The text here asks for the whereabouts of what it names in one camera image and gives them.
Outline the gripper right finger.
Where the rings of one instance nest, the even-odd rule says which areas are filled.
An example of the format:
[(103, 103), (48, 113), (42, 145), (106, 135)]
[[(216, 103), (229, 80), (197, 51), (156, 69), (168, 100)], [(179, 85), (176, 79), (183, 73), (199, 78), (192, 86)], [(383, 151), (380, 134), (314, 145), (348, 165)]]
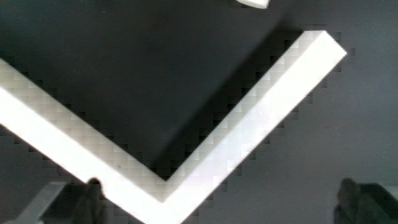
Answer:
[(398, 224), (398, 184), (343, 179), (334, 224)]

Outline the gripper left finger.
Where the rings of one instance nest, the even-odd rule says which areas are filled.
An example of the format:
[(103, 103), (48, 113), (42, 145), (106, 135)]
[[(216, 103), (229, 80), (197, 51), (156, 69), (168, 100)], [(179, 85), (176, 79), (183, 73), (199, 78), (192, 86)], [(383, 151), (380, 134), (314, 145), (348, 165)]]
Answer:
[(14, 224), (105, 224), (101, 183), (49, 182), (41, 189)]

